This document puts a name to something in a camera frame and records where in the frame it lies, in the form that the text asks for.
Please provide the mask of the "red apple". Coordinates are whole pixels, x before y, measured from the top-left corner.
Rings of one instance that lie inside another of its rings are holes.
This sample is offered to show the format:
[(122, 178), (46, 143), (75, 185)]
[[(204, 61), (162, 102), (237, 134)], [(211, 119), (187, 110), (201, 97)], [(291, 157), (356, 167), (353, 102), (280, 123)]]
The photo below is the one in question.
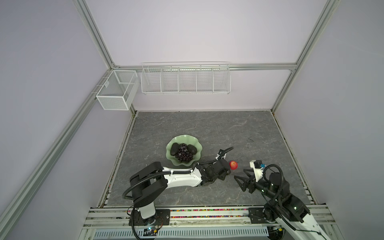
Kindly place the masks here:
[(230, 168), (236, 170), (238, 168), (238, 163), (235, 161), (230, 161)]

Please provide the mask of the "dark purple grape bunch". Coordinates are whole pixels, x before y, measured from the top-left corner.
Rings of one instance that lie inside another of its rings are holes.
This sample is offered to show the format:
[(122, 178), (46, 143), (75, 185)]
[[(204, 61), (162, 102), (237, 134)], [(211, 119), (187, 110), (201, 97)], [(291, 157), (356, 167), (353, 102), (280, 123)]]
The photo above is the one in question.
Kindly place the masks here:
[(191, 155), (187, 150), (186, 144), (180, 144), (180, 149), (175, 158), (181, 163), (189, 163), (193, 160), (194, 155)]

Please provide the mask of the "dark avocado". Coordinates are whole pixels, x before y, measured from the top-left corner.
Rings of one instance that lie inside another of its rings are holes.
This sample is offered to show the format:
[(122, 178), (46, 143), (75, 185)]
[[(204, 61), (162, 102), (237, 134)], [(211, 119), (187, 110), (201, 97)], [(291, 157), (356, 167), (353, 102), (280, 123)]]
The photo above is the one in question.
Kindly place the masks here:
[(176, 156), (179, 152), (180, 145), (178, 143), (173, 143), (170, 149), (170, 155)]
[(194, 145), (187, 145), (187, 150), (191, 155), (196, 155), (198, 150)]

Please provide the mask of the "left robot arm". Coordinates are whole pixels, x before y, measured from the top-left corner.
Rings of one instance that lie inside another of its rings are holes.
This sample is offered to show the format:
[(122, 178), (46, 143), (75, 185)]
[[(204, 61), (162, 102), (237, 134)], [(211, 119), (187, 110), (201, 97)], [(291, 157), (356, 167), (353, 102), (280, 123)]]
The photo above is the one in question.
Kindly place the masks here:
[(205, 187), (216, 180), (224, 181), (231, 173), (225, 157), (233, 147), (219, 150), (213, 161), (197, 163), (190, 169), (170, 169), (154, 162), (130, 177), (130, 186), (122, 198), (133, 202), (133, 213), (138, 211), (143, 220), (155, 217), (154, 201), (163, 191), (176, 187)]

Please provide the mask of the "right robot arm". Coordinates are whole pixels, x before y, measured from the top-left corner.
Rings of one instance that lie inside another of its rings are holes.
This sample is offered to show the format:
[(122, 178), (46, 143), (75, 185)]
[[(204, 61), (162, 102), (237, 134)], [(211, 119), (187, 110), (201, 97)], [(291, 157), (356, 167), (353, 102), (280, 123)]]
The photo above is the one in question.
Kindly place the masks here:
[(310, 209), (291, 193), (290, 184), (278, 165), (251, 161), (250, 166), (244, 170), (246, 177), (234, 176), (234, 179), (243, 192), (258, 191), (266, 200), (262, 208), (249, 208), (252, 224), (275, 224), (275, 227), (268, 227), (270, 240), (281, 240), (284, 233), (289, 233), (295, 240), (330, 239)]

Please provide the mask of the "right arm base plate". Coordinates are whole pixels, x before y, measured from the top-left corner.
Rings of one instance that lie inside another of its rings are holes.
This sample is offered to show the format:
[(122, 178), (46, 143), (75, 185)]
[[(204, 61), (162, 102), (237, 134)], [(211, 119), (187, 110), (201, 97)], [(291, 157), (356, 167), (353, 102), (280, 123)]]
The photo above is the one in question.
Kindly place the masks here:
[(248, 214), (252, 224), (273, 224), (278, 217), (270, 208), (254, 207), (249, 208)]

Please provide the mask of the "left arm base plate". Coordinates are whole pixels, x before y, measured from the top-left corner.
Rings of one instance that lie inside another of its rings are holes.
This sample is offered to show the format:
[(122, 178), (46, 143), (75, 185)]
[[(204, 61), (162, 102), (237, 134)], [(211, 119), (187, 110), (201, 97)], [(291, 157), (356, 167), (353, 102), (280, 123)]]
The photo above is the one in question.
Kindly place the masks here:
[(134, 223), (135, 227), (149, 226), (149, 225), (168, 226), (170, 224), (170, 219), (171, 219), (170, 209), (156, 209), (155, 215), (147, 219), (143, 219), (140, 212), (137, 209), (133, 211), (133, 215), (134, 215), (133, 217), (130, 217), (129, 226), (131, 226), (132, 223)]

